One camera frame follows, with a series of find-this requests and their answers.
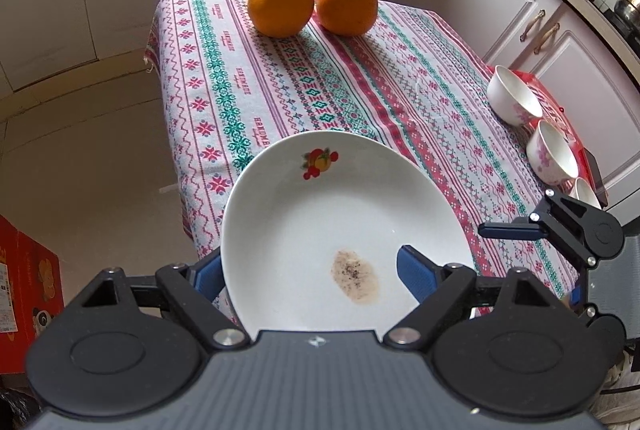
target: brown stain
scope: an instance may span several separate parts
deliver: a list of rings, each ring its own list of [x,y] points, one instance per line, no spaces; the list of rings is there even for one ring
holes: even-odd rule
[[[331,266],[334,282],[356,304],[371,304],[378,299],[378,277],[373,266],[354,251],[340,250]]]

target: table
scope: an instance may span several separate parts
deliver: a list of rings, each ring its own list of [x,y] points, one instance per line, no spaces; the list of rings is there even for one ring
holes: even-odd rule
[[[435,13],[380,2],[362,37],[334,36],[314,16],[299,35],[271,39],[253,28],[246,0],[161,0],[145,58],[160,76],[200,257],[219,245],[229,192],[257,153],[283,137],[330,128],[375,139],[431,177],[481,274],[524,266],[558,296],[573,288],[575,271],[546,241],[476,234],[480,222],[526,216],[543,187],[522,131],[488,105],[490,68]],[[226,294],[218,306],[231,315]]]

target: white label on box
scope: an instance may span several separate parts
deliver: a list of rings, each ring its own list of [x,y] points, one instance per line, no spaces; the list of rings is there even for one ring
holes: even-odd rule
[[[9,270],[5,264],[0,264],[0,333],[15,333],[14,304],[11,302],[9,289]]]

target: striped tablecloth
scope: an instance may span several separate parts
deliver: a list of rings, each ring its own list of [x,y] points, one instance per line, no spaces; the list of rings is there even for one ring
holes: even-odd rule
[[[548,243],[476,234],[485,220],[527,215],[542,185],[522,133],[489,108],[489,69],[435,13],[380,2],[360,38],[331,35],[314,17],[299,35],[277,40],[255,31],[246,0],[161,0],[146,58],[160,75],[201,257],[219,245],[229,192],[257,153],[332,128],[378,140],[423,169],[460,221],[478,272],[524,266],[558,296],[572,289],[573,269]]]

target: drawer handle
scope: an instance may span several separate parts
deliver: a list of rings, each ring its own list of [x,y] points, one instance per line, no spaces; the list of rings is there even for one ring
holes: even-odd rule
[[[531,31],[531,28],[536,25],[536,22],[538,20],[543,19],[545,16],[546,16],[546,11],[544,9],[541,9],[538,12],[538,14],[531,19],[531,22],[529,22],[526,28],[524,28],[524,33],[520,35],[521,42],[524,42],[527,39],[527,35],[529,34],[529,31]]]
[[[539,55],[540,54],[540,50],[542,49],[542,47],[544,46],[544,44],[546,43],[547,40],[549,40],[549,37],[551,35],[553,35],[554,33],[556,33],[557,31],[560,30],[560,23],[556,22],[554,24],[554,26],[547,31],[544,36],[540,39],[540,43],[538,44],[538,47],[536,47],[535,49],[533,49],[533,54],[535,55]]]

